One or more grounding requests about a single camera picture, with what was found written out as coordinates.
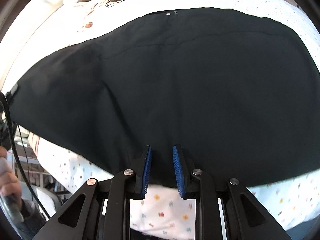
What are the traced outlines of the left hand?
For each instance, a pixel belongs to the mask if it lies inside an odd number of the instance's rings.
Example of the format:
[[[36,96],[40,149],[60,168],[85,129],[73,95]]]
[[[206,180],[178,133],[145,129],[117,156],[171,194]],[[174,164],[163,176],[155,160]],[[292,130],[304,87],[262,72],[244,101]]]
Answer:
[[[3,197],[12,196],[18,209],[22,209],[22,188],[20,182],[7,161],[7,150],[1,146],[0,187]]]

